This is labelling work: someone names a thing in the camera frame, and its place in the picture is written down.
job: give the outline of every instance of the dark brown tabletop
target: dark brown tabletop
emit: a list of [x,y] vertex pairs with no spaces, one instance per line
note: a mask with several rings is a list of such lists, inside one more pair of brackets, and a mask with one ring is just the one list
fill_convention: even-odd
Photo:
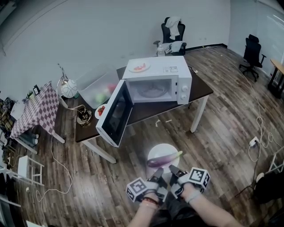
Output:
[[[126,67],[117,69],[118,77],[121,79],[123,77]],[[190,70],[192,76],[191,90],[189,96],[189,102],[200,99],[206,95],[212,94],[213,90],[202,80],[199,76]],[[91,139],[99,136],[99,133],[96,129],[98,120],[95,118],[95,110],[92,109],[85,100],[79,96],[79,105],[83,104],[89,110],[93,112],[93,120],[86,126],[81,127],[76,123],[76,142],[81,142],[87,139]],[[163,112],[177,108],[177,102],[145,102],[145,103],[135,103],[129,117],[127,125],[143,121],[147,118],[153,117],[155,115],[161,114]]]

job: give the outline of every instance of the wooden desk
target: wooden desk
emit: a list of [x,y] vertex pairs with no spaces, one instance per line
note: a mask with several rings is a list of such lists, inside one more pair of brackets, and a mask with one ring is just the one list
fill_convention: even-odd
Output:
[[[275,70],[274,70],[273,76],[272,76],[272,78],[271,78],[271,80],[270,80],[270,82],[269,82],[269,84],[268,84],[268,89],[271,91],[271,93],[272,93],[276,98],[281,98],[281,94],[282,94],[282,91],[283,91],[283,89],[284,89],[284,84],[283,84],[283,86],[280,88],[281,83],[282,83],[283,78],[284,78],[284,66],[283,66],[280,62],[278,62],[278,61],[276,61],[276,60],[274,60],[274,59],[271,59],[270,61],[271,61],[272,64],[274,65]],[[275,78],[275,76],[276,76],[277,71],[279,71],[279,72],[282,74],[282,76],[281,76],[281,78],[280,78],[280,80],[279,80],[279,82],[278,82],[278,85],[277,85],[277,86],[274,86],[274,85],[273,85],[273,81],[274,81],[274,78]]]
[[[126,67],[117,69],[118,77],[121,79],[123,77],[124,71]],[[189,95],[189,103],[200,100],[198,109],[195,113],[195,117],[191,126],[190,131],[192,133],[195,132],[200,118],[202,116],[203,110],[205,108],[208,96],[213,93],[213,90],[198,77],[193,71],[190,70],[192,75],[192,84]],[[93,115],[95,115],[95,110],[92,109],[85,100],[80,96],[79,97],[79,105],[85,105],[87,109],[91,110]],[[178,105],[177,102],[145,102],[145,103],[135,103],[129,117],[127,125],[134,124],[139,121],[143,121],[150,117],[159,115],[166,111],[175,109],[181,105]],[[98,120],[94,117],[93,120],[86,126],[81,127],[78,123],[76,123],[76,142],[84,143],[88,148],[90,148],[93,152],[99,154],[103,158],[107,159],[111,163],[116,163],[116,160],[109,155],[106,151],[100,148],[94,138],[99,136],[99,133],[96,129],[96,125]]]

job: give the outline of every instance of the plastic bottle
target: plastic bottle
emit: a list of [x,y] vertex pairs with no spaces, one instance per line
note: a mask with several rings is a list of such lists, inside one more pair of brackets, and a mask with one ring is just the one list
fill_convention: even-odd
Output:
[[161,45],[157,48],[157,52],[158,52],[158,57],[165,56],[165,50]]

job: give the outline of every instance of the office chair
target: office chair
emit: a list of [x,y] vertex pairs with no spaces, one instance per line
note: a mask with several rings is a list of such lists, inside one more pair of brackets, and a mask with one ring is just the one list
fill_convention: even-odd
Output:
[[256,78],[259,78],[259,75],[256,71],[254,71],[254,67],[262,68],[262,63],[264,58],[266,58],[265,55],[262,54],[262,60],[261,63],[259,63],[259,53],[261,49],[261,45],[259,44],[259,39],[253,35],[249,35],[248,38],[245,39],[246,41],[246,48],[245,48],[245,54],[244,59],[247,61],[249,66],[239,65],[239,68],[244,67],[246,68],[245,71],[243,71],[243,75],[245,72],[251,72],[254,76],[254,81],[256,82]]
[[[169,19],[169,17],[167,17],[165,19],[165,22],[161,24],[162,32],[163,32],[163,43],[173,43],[174,41],[182,41],[183,34],[185,33],[185,25],[182,24],[181,22],[178,23],[177,28],[178,28],[179,35],[176,36],[175,40],[172,40],[172,39],[170,39],[170,29],[168,27],[166,27],[166,23],[167,23],[168,19]],[[160,43],[160,41],[157,40],[153,44],[155,44],[157,47],[159,47],[159,43]],[[185,55],[185,47],[186,47],[186,43],[183,43],[181,45],[181,49],[180,49],[179,52],[174,52],[174,53],[171,53],[171,54],[174,55],[174,56]]]

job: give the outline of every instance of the microwave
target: microwave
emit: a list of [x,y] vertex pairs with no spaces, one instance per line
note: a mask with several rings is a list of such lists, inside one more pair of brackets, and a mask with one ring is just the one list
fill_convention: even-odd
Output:
[[192,77],[183,56],[129,60],[102,113],[96,129],[114,147],[119,147],[133,105],[138,102],[187,104]]

